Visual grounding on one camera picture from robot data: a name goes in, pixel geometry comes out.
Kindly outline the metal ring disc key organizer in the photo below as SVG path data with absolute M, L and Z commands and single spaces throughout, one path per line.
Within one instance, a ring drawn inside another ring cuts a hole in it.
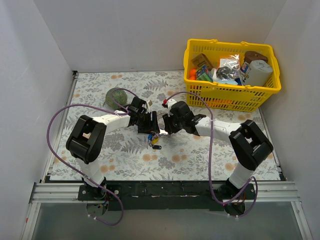
M 163 136 L 168 136 L 169 133 L 166 132 L 164 129 L 160 129 L 159 132 L 153 132 L 152 133 L 152 136 L 155 137 L 155 138 L 160 138 L 160 137 L 163 137 Z

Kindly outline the yellow key tag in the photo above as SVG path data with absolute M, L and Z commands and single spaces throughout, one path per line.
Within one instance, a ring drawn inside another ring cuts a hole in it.
M 155 145 L 158 141 L 159 141 L 159 138 L 155 138 L 155 139 L 152 140 L 151 143 L 152 143 L 153 145 Z

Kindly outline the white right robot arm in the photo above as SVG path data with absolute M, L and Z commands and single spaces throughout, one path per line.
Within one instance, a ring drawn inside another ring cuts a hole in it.
M 231 123 L 212 120 L 204 114 L 195 115 L 184 101 L 174 99 L 165 100 L 162 106 L 167 108 L 162 118 L 164 130 L 169 135 L 185 130 L 188 134 L 215 137 L 231 144 L 238 164 L 222 189 L 232 199 L 243 195 L 247 181 L 274 150 L 258 125 L 250 119 L 243 123 Z

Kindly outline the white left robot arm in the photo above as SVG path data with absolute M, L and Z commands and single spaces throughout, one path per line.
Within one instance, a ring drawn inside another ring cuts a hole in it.
M 130 104 L 117 104 L 115 111 L 103 116 L 82 115 L 77 120 L 68 140 L 66 149 L 76 159 L 84 173 L 82 182 L 85 191 L 95 200 L 106 196 L 106 178 L 97 160 L 100 155 L 105 134 L 121 128 L 137 126 L 140 134 L 159 134 L 157 112 L 150 111 L 150 104 L 134 97 Z

